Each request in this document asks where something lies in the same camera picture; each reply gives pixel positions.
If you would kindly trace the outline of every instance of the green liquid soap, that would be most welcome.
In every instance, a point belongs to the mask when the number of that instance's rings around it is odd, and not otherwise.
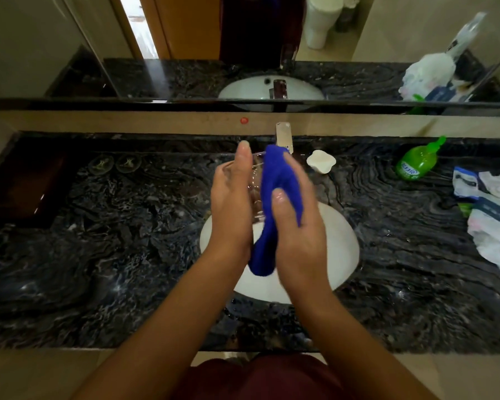
[[[441,136],[437,141],[426,146],[417,146],[408,151],[396,164],[396,174],[407,181],[418,180],[437,163],[437,151],[446,141]]]

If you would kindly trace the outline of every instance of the hand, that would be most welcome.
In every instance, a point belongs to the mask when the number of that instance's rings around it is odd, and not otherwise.
[[[228,182],[224,168],[231,163]],[[218,166],[211,188],[211,220],[213,230],[208,252],[245,266],[253,243],[252,204],[248,182],[252,174],[252,151],[246,140],[239,143],[235,161]]]
[[[273,190],[272,212],[278,228],[276,268],[281,284],[295,302],[332,290],[327,272],[326,229],[313,184],[290,154],[284,156],[298,178],[304,211],[298,227],[296,213],[285,191]]]

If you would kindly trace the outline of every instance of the dark red clothing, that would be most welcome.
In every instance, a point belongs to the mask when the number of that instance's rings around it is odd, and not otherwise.
[[[173,399],[351,400],[327,365],[309,355],[260,355],[245,366],[210,359],[191,367]]]

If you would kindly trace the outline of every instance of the white label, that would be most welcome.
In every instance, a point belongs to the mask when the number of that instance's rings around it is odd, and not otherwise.
[[[402,167],[402,169],[410,174],[410,175],[419,175],[420,173],[415,170],[413,167],[411,167],[409,164],[407,164],[405,161],[402,161],[402,164],[400,165],[400,167]]]

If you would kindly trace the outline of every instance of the soap bottle label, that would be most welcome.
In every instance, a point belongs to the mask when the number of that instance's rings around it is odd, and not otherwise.
[[[400,163],[400,168],[411,177],[411,179],[417,179],[420,175],[420,172],[415,170],[413,167],[411,167],[409,164],[407,164],[405,161],[402,161]]]

